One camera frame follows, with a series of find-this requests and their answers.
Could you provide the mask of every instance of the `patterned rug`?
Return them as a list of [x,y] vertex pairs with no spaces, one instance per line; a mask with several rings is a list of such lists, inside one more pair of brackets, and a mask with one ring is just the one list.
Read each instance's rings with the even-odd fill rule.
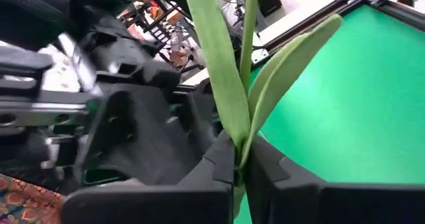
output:
[[0,224],[58,224],[63,196],[0,174]]

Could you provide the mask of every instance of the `green backdrop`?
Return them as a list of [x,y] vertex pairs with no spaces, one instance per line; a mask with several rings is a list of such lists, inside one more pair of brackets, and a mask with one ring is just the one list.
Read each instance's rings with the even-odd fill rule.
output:
[[[425,184],[425,34],[356,9],[261,132],[327,181]],[[235,223],[251,223],[246,198]]]

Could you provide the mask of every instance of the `cable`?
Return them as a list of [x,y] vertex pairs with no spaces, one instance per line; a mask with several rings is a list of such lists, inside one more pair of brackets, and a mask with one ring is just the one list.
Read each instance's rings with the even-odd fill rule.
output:
[[192,29],[190,26],[189,27],[184,27],[184,26],[178,26],[175,24],[169,24],[169,26],[171,27],[167,27],[168,25],[166,25],[166,31],[167,32],[177,32],[177,33],[188,33],[187,29]]
[[222,1],[226,1],[227,3],[232,3],[232,4],[237,4],[238,2],[234,2],[234,1],[230,1],[230,0],[222,0]]

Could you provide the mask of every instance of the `black plastic holder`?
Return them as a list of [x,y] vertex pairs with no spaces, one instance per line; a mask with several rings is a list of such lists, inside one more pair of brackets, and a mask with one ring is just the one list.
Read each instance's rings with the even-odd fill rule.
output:
[[329,183],[262,138],[251,148],[245,185],[253,224],[425,222],[423,185]]
[[112,184],[69,195],[61,223],[232,223],[234,145],[221,134],[176,185]]

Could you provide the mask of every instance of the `orchid leaf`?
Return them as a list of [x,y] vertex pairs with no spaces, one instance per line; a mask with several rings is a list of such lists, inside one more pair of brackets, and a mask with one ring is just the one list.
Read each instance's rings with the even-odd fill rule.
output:
[[[297,46],[299,42],[301,42],[306,35],[308,34],[302,34],[294,38],[291,42],[285,45],[277,54],[272,56],[270,60],[268,61],[268,64],[278,64],[281,60],[286,59],[290,51],[295,46]],[[275,68],[276,67],[273,65],[263,66],[260,72],[258,73],[256,79],[254,80],[254,83],[251,86],[250,94],[248,96],[248,105],[250,108],[251,118],[253,118],[254,116],[255,107],[257,105],[258,98],[260,97],[261,91],[263,90],[267,80],[272,75]]]
[[239,215],[240,204],[244,199],[246,193],[245,185],[235,185],[233,187],[233,217],[236,218]]
[[258,0],[246,0],[244,34],[242,38],[242,51],[240,53],[240,79],[244,85],[245,93],[248,93],[250,86],[252,39],[255,29]]
[[283,60],[270,59],[267,62],[266,66],[275,68],[270,68],[273,69],[273,72],[268,77],[258,97],[252,118],[250,135],[242,148],[242,160],[239,168],[244,167],[254,136],[276,107],[276,104],[291,88],[292,84],[298,79],[320,48],[337,31],[341,22],[342,18],[339,15],[330,16],[330,18],[319,24],[308,35],[303,36],[300,40],[293,40],[292,42],[296,42],[296,44],[291,45],[292,48],[289,51],[281,50],[283,53],[289,52],[288,55],[284,56]]
[[187,0],[187,3],[207,64],[220,121],[239,154],[249,135],[250,117],[226,23],[216,0]]

